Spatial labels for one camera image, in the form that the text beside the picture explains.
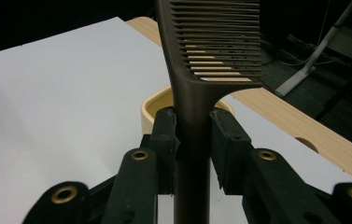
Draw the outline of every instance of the black comb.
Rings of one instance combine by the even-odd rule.
[[[181,147],[175,224],[208,223],[211,123],[225,95],[261,86],[259,1],[157,0]]]

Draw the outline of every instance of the light wood edge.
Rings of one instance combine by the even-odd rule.
[[[161,46],[157,22],[140,17],[127,23]],[[263,88],[238,91],[232,96],[291,136],[308,140],[321,156],[352,175],[352,143],[339,134]]]

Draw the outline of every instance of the white surface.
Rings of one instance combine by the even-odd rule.
[[[113,19],[0,52],[0,223],[21,223],[42,193],[75,180],[90,188],[139,146],[140,105],[168,85],[162,50]],[[308,183],[331,191],[352,177],[227,97],[255,147],[279,151]],[[211,223],[246,223],[241,197],[212,172]],[[172,223],[170,196],[159,223]]]

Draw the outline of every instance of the dark background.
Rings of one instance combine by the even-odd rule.
[[[260,0],[261,31],[281,48],[288,34],[316,43],[329,0]],[[350,0],[331,0],[324,34]],[[0,50],[113,17],[155,19],[154,0],[0,0]]]

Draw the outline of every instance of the comb teeth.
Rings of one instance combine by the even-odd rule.
[[[259,77],[258,0],[171,0],[179,50],[197,77]]]

